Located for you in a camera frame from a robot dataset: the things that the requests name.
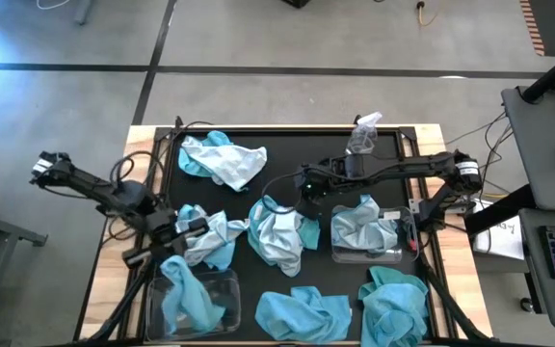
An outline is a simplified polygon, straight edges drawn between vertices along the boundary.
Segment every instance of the light blue towel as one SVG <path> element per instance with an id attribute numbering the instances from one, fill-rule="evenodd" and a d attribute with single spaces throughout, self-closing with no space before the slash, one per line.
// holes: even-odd
<path id="1" fill-rule="evenodd" d="M 369 271 L 374 281 L 358 291 L 364 305 L 361 347 L 416 346 L 427 332 L 427 286 L 415 276 L 382 266 Z"/>
<path id="2" fill-rule="evenodd" d="M 172 282 L 172 288 L 162 302 L 162 312 L 169 324 L 169 334 L 177 331 L 179 313 L 184 313 L 190 318 L 195 331 L 213 331 L 222 320 L 225 308 L 211 303 L 209 293 L 192 275 L 185 260 L 179 255 L 173 255 L 160 265 L 160 270 Z"/>
<path id="3" fill-rule="evenodd" d="M 397 223 L 380 217 L 381 209 L 369 195 L 356 208 L 335 206 L 331 217 L 331 243 L 351 250 L 381 254 L 397 245 Z"/>
<path id="4" fill-rule="evenodd" d="M 211 177 L 240 192 L 267 163 L 267 149 L 247 149 L 234 145 L 225 133 L 211 131 L 199 141 L 186 136 L 179 150 L 179 168 L 186 174 Z"/>
<path id="5" fill-rule="evenodd" d="M 348 296 L 321 296 L 316 287 L 294 287 L 291 296 L 263 293 L 256 322 L 273 339 L 309 343 L 343 340 L 351 324 Z"/>
<path id="6" fill-rule="evenodd" d="M 223 211 L 207 217 L 207 213 L 199 205 L 185 204 L 177 215 L 177 232 L 181 232 L 188 222 L 197 218 L 205 218 L 209 230 L 200 236 L 186 238 L 188 249 L 183 255 L 185 261 L 189 266 L 204 261 L 209 268 L 215 266 L 219 270 L 225 270 L 235 252 L 235 239 L 248 229 L 248 220 L 227 221 Z"/>
<path id="7" fill-rule="evenodd" d="M 268 196 L 265 202 L 275 211 L 284 209 Z M 299 274 L 302 251 L 304 248 L 316 250 L 319 236 L 318 221 L 311 221 L 296 211 L 273 213 L 265 208 L 262 200 L 250 210 L 250 245 L 267 264 L 277 264 L 286 276 Z"/>

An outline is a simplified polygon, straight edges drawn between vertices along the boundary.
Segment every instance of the gray floor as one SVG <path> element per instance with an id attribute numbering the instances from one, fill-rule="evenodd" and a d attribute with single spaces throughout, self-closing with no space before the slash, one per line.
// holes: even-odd
<path id="1" fill-rule="evenodd" d="M 278 0 L 179 0 L 161 64 L 543 71 L 555 63 L 534 53 L 517 0 L 444 1 L 435 23 L 419 29 L 414 0 L 312 0 L 301 11 Z M 43 12 L 31 0 L 0 0 L 0 63 L 148 64 L 167 0 L 97 0 L 84 27 L 72 21 L 75 2 Z M 71 339 L 103 219 L 91 203 L 29 185 L 29 173 L 42 150 L 61 150 L 105 176 L 144 80 L 137 72 L 0 71 L 0 218 L 50 235 L 45 248 L 21 245 L 14 255 L 0 289 L 0 342 Z M 386 123 L 440 123 L 451 140 L 498 116 L 503 89 L 530 82 L 158 73 L 143 124 L 176 116 L 345 123 L 378 110 Z M 480 161 L 488 154 L 483 132 L 449 146 L 456 147 Z M 513 140 L 501 154 L 489 179 L 513 190 L 525 183 Z M 519 310 L 520 275 L 483 274 L 481 282 L 497 337 L 555 346 L 547 318 Z"/>

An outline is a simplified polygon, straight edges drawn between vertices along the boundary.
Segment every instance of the transparent plastic bin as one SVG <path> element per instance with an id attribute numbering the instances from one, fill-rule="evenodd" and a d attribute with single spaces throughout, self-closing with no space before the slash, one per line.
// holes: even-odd
<path id="1" fill-rule="evenodd" d="M 412 212 L 405 207 L 381 208 L 379 218 L 397 222 L 397 245 L 381 254 L 331 245 L 333 260 L 339 263 L 352 264 L 397 264 L 402 261 L 403 248 L 407 246 L 408 240 L 416 240 L 416 225 Z"/>
<path id="2" fill-rule="evenodd" d="M 173 288 L 173 284 L 166 278 L 153 280 L 149 284 L 146 318 L 146 340 L 150 342 L 170 342 L 190 339 L 214 334 L 227 334 L 237 330 L 241 323 L 241 298 L 237 274 L 232 270 L 206 272 L 195 274 L 204 285 L 211 301 L 226 307 L 222 321 L 216 329 L 209 333 L 200 333 L 192 329 L 192 321 L 187 314 L 179 312 L 177 316 L 177 331 L 169 334 L 169 325 L 164 319 L 162 302 L 166 294 Z"/>

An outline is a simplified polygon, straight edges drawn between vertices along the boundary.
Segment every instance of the black floor stripe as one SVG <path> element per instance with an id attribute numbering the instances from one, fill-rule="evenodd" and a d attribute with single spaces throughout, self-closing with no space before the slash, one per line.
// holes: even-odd
<path id="1" fill-rule="evenodd" d="M 488 79 L 537 79 L 545 71 L 472 71 L 472 70 L 426 70 L 382 68 L 334 68 L 334 67 L 182 67 L 160 66 L 158 72 L 186 74 L 228 75 L 309 75 L 309 76 L 379 76 L 379 77 L 444 77 Z"/>
<path id="2" fill-rule="evenodd" d="M 134 111 L 134 118 L 132 119 L 132 125 L 140 125 L 143 123 L 143 118 L 145 117 L 146 105 L 149 102 L 149 96 L 151 94 L 151 88 L 153 87 L 153 81 L 155 80 L 155 73 L 160 64 L 160 58 L 162 58 L 162 52 L 164 51 L 164 44 L 166 43 L 166 37 L 169 34 L 169 28 L 171 27 L 172 13 L 174 12 L 174 5 L 176 5 L 177 0 L 169 0 L 166 6 L 166 11 L 164 12 L 164 17 L 162 18 L 162 25 L 160 26 L 160 32 L 158 34 L 158 39 L 155 42 L 155 47 L 153 48 L 153 54 L 151 55 L 151 61 L 149 62 L 149 70 L 145 77 L 145 82 L 143 83 L 143 88 L 141 89 L 141 96 L 139 97 L 139 102 L 136 104 L 136 110 Z"/>
<path id="3" fill-rule="evenodd" d="M 0 63 L 0 70 L 6 71 L 95 71 L 95 72 L 145 72 L 149 66 L 142 65 L 100 65 L 100 64 L 25 64 Z"/>

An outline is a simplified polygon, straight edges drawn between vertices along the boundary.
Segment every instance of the wooden table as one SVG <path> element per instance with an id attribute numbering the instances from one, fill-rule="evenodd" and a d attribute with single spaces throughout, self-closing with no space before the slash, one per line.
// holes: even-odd
<path id="1" fill-rule="evenodd" d="M 266 128 L 267 125 L 246 125 L 250 128 Z M 349 127 L 352 125 L 271 125 L 271 127 Z M 386 127 L 396 126 L 411 126 L 416 130 L 417 143 L 419 146 L 419 153 L 421 155 L 436 154 L 444 151 L 444 141 L 442 140 L 442 133 L 438 124 L 388 124 Z M 149 125 L 135 125 L 130 127 L 127 142 L 125 145 L 124 154 L 128 154 L 135 150 L 148 150 L 151 151 L 153 147 L 153 139 L 155 129 L 160 126 Z M 199 125 L 196 128 L 229 128 L 235 127 L 233 125 Z M 411 153 L 412 148 L 408 142 L 405 141 L 407 154 Z M 136 166 L 132 174 L 128 176 L 129 179 L 143 181 L 148 169 L 148 157 L 138 156 L 135 157 Z M 154 189 L 158 190 L 161 181 L 161 173 L 156 176 Z M 439 178 L 427 178 L 428 194 L 432 196 L 444 183 Z M 412 191 L 418 192 L 418 185 L 416 180 L 411 181 Z M 463 227 L 463 219 L 457 216 L 448 216 L 447 222 L 459 227 Z M 119 230 L 121 225 L 115 224 L 113 230 Z M 457 303 L 462 308 L 463 312 L 474 323 L 474 325 L 484 334 L 492 336 L 491 326 L 489 325 L 488 313 L 481 292 L 479 277 L 470 250 L 467 235 L 456 229 L 448 227 L 445 230 L 438 232 L 438 241 L 440 245 L 440 252 L 442 255 L 442 262 L 444 265 L 445 275 L 449 285 L 449 291 L 455 298 Z M 107 243 L 101 250 L 95 273 L 91 282 L 90 296 L 87 309 L 84 314 L 83 323 L 80 332 L 80 338 L 89 337 L 95 333 L 102 322 L 108 317 L 113 308 L 117 305 L 125 290 L 127 281 L 128 270 L 121 261 L 121 252 L 132 248 L 133 240 L 128 241 L 115 241 Z M 431 255 L 431 248 L 426 249 L 426 254 L 430 261 L 433 261 Z M 433 301 L 435 305 L 436 321 L 438 324 L 438 332 L 440 336 L 448 336 L 444 319 L 444 310 L 439 297 L 436 295 L 432 288 Z M 128 333 L 133 334 L 137 326 L 136 314 L 131 314 Z M 465 338 L 465 335 L 460 330 L 460 337 Z"/>

